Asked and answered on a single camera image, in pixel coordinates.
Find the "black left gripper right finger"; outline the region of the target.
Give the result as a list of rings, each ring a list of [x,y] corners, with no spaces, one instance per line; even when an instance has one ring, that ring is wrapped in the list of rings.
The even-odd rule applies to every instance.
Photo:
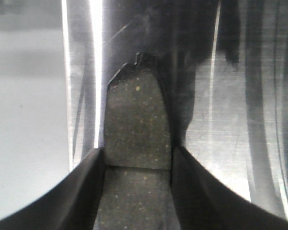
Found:
[[[183,230],[288,230],[288,222],[249,203],[184,147],[173,150],[171,192]]]

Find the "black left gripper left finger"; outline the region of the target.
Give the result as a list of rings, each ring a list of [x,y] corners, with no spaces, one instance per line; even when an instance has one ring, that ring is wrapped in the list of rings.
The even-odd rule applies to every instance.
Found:
[[[92,230],[104,182],[104,154],[92,150],[58,185],[0,220],[0,230]]]

